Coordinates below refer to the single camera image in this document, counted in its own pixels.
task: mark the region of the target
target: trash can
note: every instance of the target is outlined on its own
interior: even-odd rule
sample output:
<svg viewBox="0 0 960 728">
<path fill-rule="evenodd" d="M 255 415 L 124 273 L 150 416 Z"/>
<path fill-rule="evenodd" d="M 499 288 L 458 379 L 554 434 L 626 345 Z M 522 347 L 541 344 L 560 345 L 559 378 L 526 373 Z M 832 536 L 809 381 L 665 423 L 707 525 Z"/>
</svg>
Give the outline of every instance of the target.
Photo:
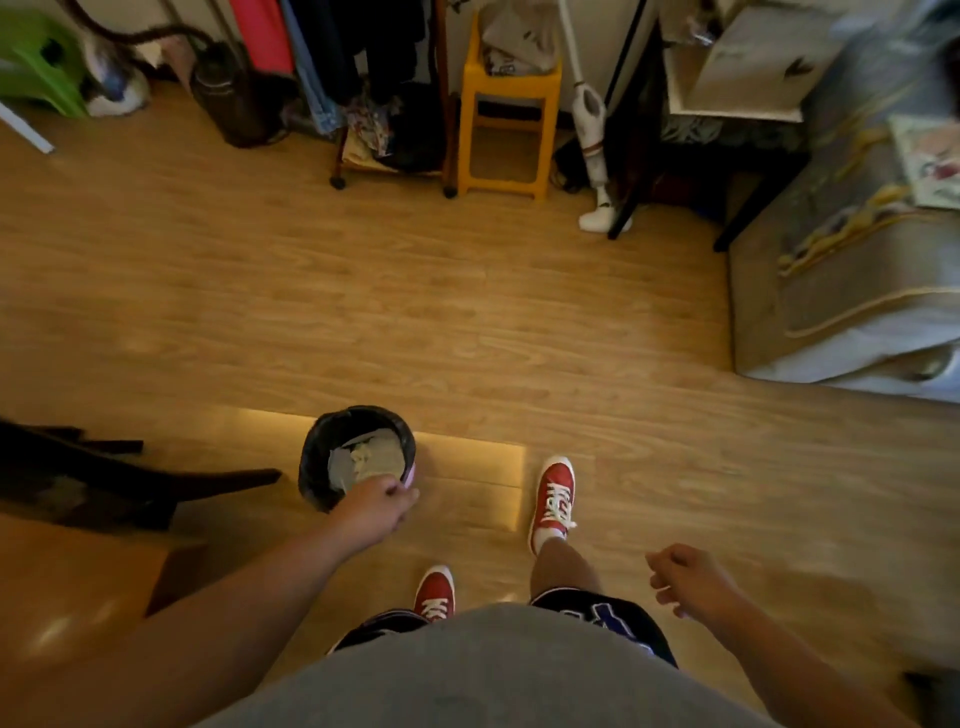
<svg viewBox="0 0 960 728">
<path fill-rule="evenodd" d="M 303 441 L 300 494 L 317 510 L 329 513 L 353 482 L 378 470 L 391 472 L 408 488 L 416 456 L 414 433 L 389 409 L 358 404 L 329 412 L 310 427 Z"/>
</svg>

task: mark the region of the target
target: white shoelace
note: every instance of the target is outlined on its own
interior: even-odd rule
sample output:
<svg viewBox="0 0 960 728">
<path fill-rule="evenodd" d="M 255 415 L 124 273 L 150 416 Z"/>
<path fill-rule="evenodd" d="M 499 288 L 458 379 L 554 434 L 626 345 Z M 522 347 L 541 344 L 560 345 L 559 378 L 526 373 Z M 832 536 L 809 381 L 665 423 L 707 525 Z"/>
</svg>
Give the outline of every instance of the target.
<svg viewBox="0 0 960 728">
<path fill-rule="evenodd" d="M 571 519 L 573 503 L 570 502 L 570 489 L 559 483 L 546 484 L 546 508 L 540 522 L 556 521 L 564 528 L 575 528 Z"/>
<path fill-rule="evenodd" d="M 446 619 L 446 597 L 440 599 L 424 599 L 420 613 L 427 619 Z"/>
</svg>

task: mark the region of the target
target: red clothing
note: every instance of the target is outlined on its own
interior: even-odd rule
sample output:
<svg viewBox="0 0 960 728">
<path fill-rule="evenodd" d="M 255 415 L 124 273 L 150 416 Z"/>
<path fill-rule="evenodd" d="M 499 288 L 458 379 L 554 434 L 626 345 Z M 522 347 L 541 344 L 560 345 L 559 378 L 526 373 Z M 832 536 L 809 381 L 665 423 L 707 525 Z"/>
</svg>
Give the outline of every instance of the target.
<svg viewBox="0 0 960 728">
<path fill-rule="evenodd" d="M 253 67 L 293 75 L 294 59 L 276 0 L 230 0 Z"/>
</svg>

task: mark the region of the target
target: handheld vacuum cleaner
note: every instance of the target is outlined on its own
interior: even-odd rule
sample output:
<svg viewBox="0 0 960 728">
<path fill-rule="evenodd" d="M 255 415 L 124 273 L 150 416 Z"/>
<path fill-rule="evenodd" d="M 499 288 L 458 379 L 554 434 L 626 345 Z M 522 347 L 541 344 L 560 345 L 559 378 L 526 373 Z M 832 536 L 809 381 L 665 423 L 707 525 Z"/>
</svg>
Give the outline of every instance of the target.
<svg viewBox="0 0 960 728">
<path fill-rule="evenodd" d="M 607 161 L 603 155 L 604 124 L 607 119 L 607 107 L 593 87 L 584 81 L 584 72 L 580 67 L 580 55 L 577 51 L 577 39 L 573 35 L 573 21 L 566 0 L 558 0 L 560 21 L 564 28 L 566 50 L 570 56 L 570 69 L 573 71 L 573 125 L 577 128 L 577 139 L 587 164 L 590 186 L 596 191 L 597 208 L 580 216 L 580 230 L 585 232 L 607 232 L 616 219 L 616 208 L 607 193 Z M 627 221 L 624 230 L 629 230 L 634 220 Z"/>
<path fill-rule="evenodd" d="M 215 0 L 206 0 L 206 3 L 226 41 L 216 41 L 199 28 L 180 22 L 138 33 L 117 33 L 97 23 L 78 0 L 60 2 L 79 25 L 120 45 L 140 45 L 169 36 L 187 36 L 199 41 L 190 90 L 217 125 L 224 141 L 234 147 L 255 147 L 276 141 L 281 136 L 282 96 L 268 77 L 250 68 L 245 51 L 233 37 Z"/>
</svg>

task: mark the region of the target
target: green plastic stool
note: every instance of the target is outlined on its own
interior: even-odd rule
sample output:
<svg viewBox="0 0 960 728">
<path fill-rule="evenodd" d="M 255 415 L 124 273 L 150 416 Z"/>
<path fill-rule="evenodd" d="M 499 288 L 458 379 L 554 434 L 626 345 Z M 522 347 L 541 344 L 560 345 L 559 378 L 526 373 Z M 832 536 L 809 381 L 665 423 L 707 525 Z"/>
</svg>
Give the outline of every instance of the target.
<svg viewBox="0 0 960 728">
<path fill-rule="evenodd" d="M 46 101 L 86 116 L 86 64 L 74 35 L 40 11 L 0 8 L 0 98 Z"/>
</svg>

